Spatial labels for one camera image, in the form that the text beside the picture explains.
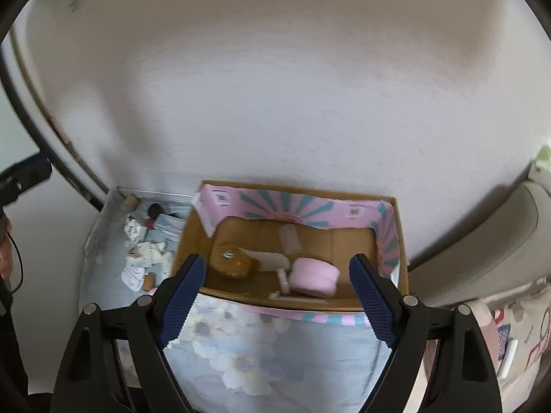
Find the cork stopper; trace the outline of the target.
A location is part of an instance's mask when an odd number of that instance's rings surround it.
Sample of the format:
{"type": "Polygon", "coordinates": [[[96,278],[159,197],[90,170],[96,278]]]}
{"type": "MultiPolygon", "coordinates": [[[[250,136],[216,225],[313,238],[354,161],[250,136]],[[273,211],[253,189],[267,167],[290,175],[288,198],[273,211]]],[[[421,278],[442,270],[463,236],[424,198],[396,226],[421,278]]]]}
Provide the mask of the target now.
{"type": "Polygon", "coordinates": [[[129,210],[130,212],[131,211],[134,211],[140,204],[140,200],[138,199],[138,197],[135,197],[135,195],[128,195],[124,201],[123,201],[123,207],[126,209],[126,210],[129,210]]]}

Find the red lip gloss tube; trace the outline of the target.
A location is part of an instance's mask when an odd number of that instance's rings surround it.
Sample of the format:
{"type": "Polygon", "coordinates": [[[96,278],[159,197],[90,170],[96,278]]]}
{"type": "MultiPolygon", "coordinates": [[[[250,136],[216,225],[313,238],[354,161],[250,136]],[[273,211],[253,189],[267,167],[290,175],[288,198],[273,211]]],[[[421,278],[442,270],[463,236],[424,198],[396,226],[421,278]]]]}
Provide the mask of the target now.
{"type": "Polygon", "coordinates": [[[147,218],[144,221],[144,226],[147,227],[148,229],[156,229],[156,227],[158,226],[158,223],[156,219],[147,218]]]}

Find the white patterned tissue pack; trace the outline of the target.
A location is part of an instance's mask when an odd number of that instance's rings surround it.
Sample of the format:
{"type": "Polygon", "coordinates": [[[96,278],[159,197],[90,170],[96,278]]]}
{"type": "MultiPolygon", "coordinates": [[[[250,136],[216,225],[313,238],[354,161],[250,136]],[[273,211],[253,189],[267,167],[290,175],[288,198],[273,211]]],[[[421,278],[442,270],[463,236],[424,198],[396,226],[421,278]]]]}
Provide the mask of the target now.
{"type": "Polygon", "coordinates": [[[147,227],[133,215],[128,214],[124,224],[124,232],[132,243],[143,242],[147,235],[147,227]]]}

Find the black cosmetic jar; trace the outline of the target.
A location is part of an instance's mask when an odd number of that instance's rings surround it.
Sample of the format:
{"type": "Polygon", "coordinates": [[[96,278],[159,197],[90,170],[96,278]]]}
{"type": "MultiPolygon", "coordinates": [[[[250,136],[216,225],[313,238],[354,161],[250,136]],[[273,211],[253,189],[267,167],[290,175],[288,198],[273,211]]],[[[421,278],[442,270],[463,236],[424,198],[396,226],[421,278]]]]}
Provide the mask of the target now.
{"type": "Polygon", "coordinates": [[[153,203],[147,208],[147,215],[152,220],[156,220],[163,213],[164,207],[158,203],[153,203]]]}

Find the pink patterned cardboard box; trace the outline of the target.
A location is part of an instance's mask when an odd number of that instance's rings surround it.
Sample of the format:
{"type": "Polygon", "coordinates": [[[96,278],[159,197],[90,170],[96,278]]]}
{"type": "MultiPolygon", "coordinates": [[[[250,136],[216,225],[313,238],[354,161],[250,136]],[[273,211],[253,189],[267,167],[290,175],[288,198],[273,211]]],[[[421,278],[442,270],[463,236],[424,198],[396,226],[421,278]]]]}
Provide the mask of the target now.
{"type": "Polygon", "coordinates": [[[273,184],[204,181],[193,196],[171,271],[189,255],[206,262],[201,292],[288,318],[353,325],[362,314],[349,280],[349,261],[366,255],[401,293],[409,289],[404,235],[397,200],[391,196],[290,188],[273,184]],[[285,255],[279,229],[294,224],[302,250],[285,255]],[[259,260],[260,268],[242,280],[225,278],[209,260],[219,244],[234,244],[259,260]],[[320,298],[290,290],[289,275],[299,257],[322,260],[340,271],[337,290],[320,298]]]}

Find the clear plastic cup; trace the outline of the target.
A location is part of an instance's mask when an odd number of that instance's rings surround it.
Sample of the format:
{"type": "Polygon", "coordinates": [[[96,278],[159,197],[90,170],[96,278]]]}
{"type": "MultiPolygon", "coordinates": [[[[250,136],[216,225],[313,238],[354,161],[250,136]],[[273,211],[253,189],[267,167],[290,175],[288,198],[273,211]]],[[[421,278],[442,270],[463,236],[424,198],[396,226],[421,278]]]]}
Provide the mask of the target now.
{"type": "Polygon", "coordinates": [[[302,250],[299,235],[294,224],[281,226],[279,238],[285,255],[296,255],[302,250]]]}

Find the grey chair backrest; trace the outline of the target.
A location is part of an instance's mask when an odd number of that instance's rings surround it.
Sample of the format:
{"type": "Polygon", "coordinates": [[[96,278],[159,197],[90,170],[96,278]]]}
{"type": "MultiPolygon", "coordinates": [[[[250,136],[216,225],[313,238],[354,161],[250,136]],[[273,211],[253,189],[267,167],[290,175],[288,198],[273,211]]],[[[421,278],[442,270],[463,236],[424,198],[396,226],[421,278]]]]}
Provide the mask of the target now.
{"type": "Polygon", "coordinates": [[[428,306],[496,295],[550,274],[550,194],[524,182],[487,221],[409,272],[428,306]]]}

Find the crumpled stained tissue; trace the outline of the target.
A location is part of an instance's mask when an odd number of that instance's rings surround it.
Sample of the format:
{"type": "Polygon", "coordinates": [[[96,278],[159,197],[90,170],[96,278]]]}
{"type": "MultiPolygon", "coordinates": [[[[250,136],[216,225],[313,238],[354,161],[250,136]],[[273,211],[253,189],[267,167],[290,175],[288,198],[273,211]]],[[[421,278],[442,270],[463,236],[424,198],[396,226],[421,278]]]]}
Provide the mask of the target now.
{"type": "Polygon", "coordinates": [[[152,267],[164,262],[166,251],[165,242],[139,242],[128,249],[126,263],[130,267],[152,267]]]}

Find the white printed tote bag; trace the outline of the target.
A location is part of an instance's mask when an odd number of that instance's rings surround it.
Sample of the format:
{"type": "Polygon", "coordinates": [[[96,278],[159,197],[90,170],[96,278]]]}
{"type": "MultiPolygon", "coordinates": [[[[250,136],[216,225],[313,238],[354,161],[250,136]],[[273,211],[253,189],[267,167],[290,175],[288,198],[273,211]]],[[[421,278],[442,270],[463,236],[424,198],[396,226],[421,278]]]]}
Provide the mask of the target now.
{"type": "Polygon", "coordinates": [[[502,410],[524,404],[550,346],[550,284],[467,303],[487,343],[500,387],[502,410]]]}

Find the green white item on chair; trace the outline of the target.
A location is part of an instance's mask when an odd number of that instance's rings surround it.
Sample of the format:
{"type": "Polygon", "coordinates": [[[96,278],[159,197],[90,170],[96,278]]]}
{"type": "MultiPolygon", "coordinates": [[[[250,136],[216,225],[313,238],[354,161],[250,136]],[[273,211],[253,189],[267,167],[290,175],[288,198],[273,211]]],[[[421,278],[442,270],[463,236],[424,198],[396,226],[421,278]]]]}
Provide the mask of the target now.
{"type": "Polygon", "coordinates": [[[551,172],[551,146],[550,144],[546,144],[542,146],[535,159],[534,159],[534,166],[538,170],[545,170],[546,172],[551,172]]]}

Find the orange round sponge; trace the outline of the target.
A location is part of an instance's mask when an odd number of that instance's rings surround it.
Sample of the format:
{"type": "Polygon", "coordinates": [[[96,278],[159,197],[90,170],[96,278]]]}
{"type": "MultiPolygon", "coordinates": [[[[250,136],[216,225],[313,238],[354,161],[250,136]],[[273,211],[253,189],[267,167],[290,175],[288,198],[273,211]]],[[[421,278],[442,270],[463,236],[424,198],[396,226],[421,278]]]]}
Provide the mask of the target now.
{"type": "Polygon", "coordinates": [[[259,260],[234,244],[219,244],[212,249],[209,266],[222,277],[242,280],[260,268],[259,260]]]}

